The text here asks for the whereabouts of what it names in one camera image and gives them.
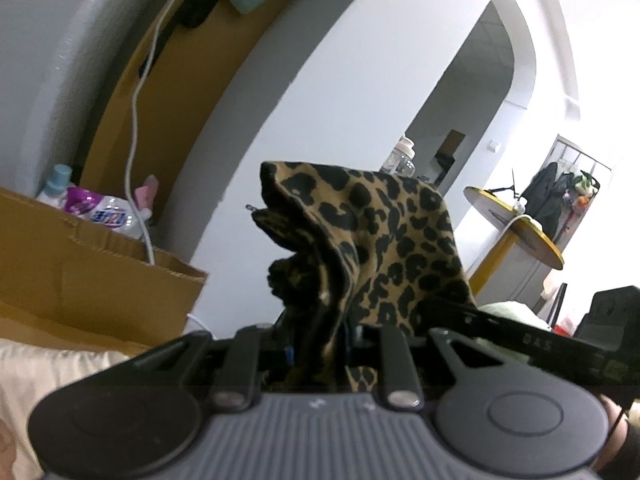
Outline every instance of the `black coat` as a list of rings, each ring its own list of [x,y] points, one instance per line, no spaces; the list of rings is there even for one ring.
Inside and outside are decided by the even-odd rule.
[[[549,191],[545,203],[543,203],[535,215],[531,215],[540,222],[543,233],[552,240],[558,232],[558,223],[560,221],[560,215],[562,214],[562,197],[566,190],[573,185],[574,178],[575,175],[573,173],[563,173],[560,175]]]
[[[556,173],[558,172],[558,163],[552,162],[546,168],[540,170],[533,178],[531,183],[524,190],[522,196],[527,199],[526,213],[532,218],[536,218],[536,214],[540,211],[546,200],[549,198],[551,190],[556,182]]]

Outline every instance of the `person's hand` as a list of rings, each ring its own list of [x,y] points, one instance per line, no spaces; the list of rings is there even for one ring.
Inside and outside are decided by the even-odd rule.
[[[609,397],[600,396],[600,402],[602,402],[604,410],[607,412],[607,418],[609,419],[609,429],[611,429],[615,424],[620,411],[622,411],[622,408],[620,408],[620,406],[613,402],[613,400],[609,399]],[[602,471],[604,466],[606,466],[616,457],[616,455],[622,448],[622,445],[625,443],[627,430],[628,420],[626,419],[626,416],[623,415],[609,441],[605,444],[604,448],[602,448],[602,451],[600,452],[596,463],[593,465],[593,470],[595,472]]]

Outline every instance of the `tiled ceiling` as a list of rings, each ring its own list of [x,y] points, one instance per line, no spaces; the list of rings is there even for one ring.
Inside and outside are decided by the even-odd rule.
[[[504,24],[489,3],[450,67],[495,91],[507,92],[513,78],[513,49]]]

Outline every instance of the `white cord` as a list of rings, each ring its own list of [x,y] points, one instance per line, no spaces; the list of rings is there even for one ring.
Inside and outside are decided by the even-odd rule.
[[[211,334],[211,336],[213,337],[213,339],[217,339],[216,336],[213,335],[213,332],[209,329],[209,327],[206,324],[204,324],[199,317],[194,316],[193,314],[189,313],[189,314],[187,314],[187,318],[191,319],[201,329],[206,330],[207,332],[209,332]]]
[[[494,248],[494,245],[498,243],[498,241],[501,240],[502,236],[505,234],[505,232],[507,232],[509,230],[509,228],[515,224],[518,220],[522,219],[522,218],[528,218],[529,220],[531,220],[531,222],[537,226],[538,222],[535,221],[531,216],[526,215],[526,214],[522,214],[522,215],[517,215],[514,216],[511,220],[509,220],[507,222],[507,224],[504,226],[504,228],[502,229],[502,231],[500,231],[500,234],[498,234],[497,238],[495,239],[495,242],[492,243],[491,245],[489,245],[488,248],[486,248],[484,251],[482,251],[482,253],[474,260],[473,265],[471,265],[471,267],[468,269],[468,273],[469,275],[472,275],[473,272],[476,272],[476,269],[479,267],[480,263],[486,258],[487,254],[489,254],[489,252],[491,251],[491,249]]]
[[[145,242],[146,247],[146,257],[151,265],[156,264],[156,258],[154,256],[154,247],[151,243],[151,237],[149,236],[149,229],[146,228],[146,224],[140,216],[140,211],[136,206],[136,203],[133,200],[133,195],[131,193],[131,168],[133,167],[133,159],[136,156],[136,150],[138,148],[138,96],[140,95],[140,91],[146,82],[146,77],[149,75],[149,71],[151,70],[151,65],[154,60],[154,56],[156,55],[156,46],[158,44],[158,37],[160,36],[160,28],[162,27],[162,22],[166,18],[167,14],[174,6],[175,0],[169,0],[167,4],[164,6],[164,10],[162,14],[160,14],[160,18],[158,18],[158,22],[156,23],[156,30],[154,31],[153,39],[151,40],[151,48],[149,49],[149,54],[146,58],[145,69],[140,76],[140,81],[138,82],[138,86],[133,91],[133,95],[131,97],[131,147],[129,149],[129,158],[127,159],[127,165],[124,170],[124,193],[127,197],[127,202],[129,202],[129,207],[133,211],[133,216],[136,217],[136,220],[140,224],[140,228],[142,229],[142,237]]]

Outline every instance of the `cardboard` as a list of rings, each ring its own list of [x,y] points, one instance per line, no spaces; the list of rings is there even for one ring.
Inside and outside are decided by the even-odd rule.
[[[206,273],[155,254],[0,188],[0,337],[136,355],[179,336]]]
[[[456,130],[451,130],[447,137],[444,139],[442,145],[438,148],[438,153],[447,156],[454,156],[457,148],[462,141],[465,140],[465,135],[457,132]]]

